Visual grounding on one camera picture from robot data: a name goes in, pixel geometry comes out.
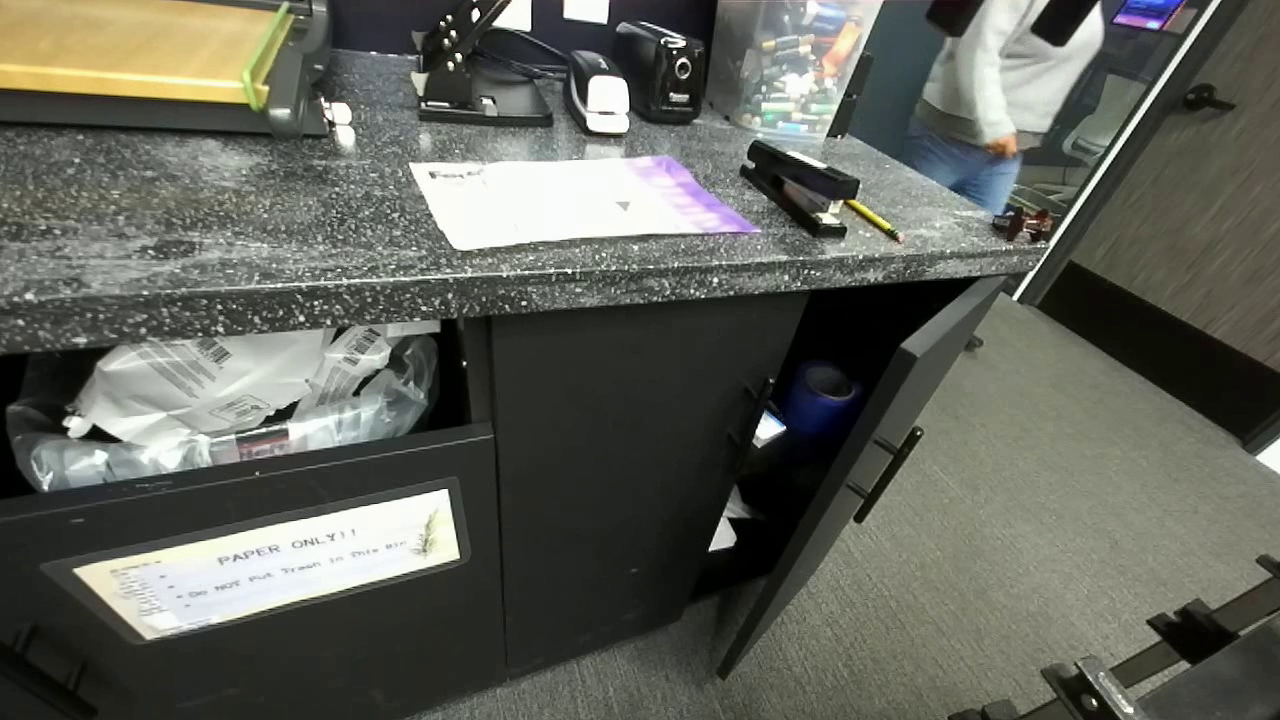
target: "black stapler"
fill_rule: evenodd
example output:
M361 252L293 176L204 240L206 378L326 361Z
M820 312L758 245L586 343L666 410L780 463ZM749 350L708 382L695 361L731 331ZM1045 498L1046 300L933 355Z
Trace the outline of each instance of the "black stapler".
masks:
M858 190L857 176L764 139L752 139L738 170L806 236L843 236L839 204Z

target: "wooden cutting board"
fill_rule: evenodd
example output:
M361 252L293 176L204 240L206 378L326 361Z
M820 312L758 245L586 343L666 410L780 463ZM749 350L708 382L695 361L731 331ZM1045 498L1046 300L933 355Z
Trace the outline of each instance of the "wooden cutting board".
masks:
M275 22L193 0L0 0L0 91L254 102Z

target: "gray carpet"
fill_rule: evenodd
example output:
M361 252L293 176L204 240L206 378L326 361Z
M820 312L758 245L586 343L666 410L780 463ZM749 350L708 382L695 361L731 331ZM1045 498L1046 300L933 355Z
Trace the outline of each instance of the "gray carpet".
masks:
M1031 308L1001 303L922 410L929 439L731 681L717 603L448 703L506 715L947 715L1045 701L1035 666L1149 643L1144 621L1258 580L1280 475Z

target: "granite countertop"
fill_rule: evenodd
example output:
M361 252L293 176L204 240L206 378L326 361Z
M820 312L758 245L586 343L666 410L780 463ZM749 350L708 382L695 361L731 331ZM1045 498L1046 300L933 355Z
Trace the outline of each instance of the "granite countertop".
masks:
M540 130L421 122L399 54L340 51L326 84L355 112L355 149L0 126L0 350L1001 276L1035 260L993 240L981 206L857 139L806 151L857 170L902 245L858 220L843 240L813 240L738 179L749 135L710 115L586 139L567 115ZM406 170L578 157L674 157L758 236L451 252Z

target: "open cabinet door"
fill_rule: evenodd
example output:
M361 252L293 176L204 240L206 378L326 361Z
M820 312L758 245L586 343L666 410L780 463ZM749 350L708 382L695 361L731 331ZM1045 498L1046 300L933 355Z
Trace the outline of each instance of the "open cabinet door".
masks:
M866 518L895 466L912 457L915 416L965 350L965 338L986 316L1001 279L975 279L933 318L922 318L882 363L857 427L813 491L775 567L725 597L717 670L726 675L771 621L790 603L816 563L830 552L846 518Z

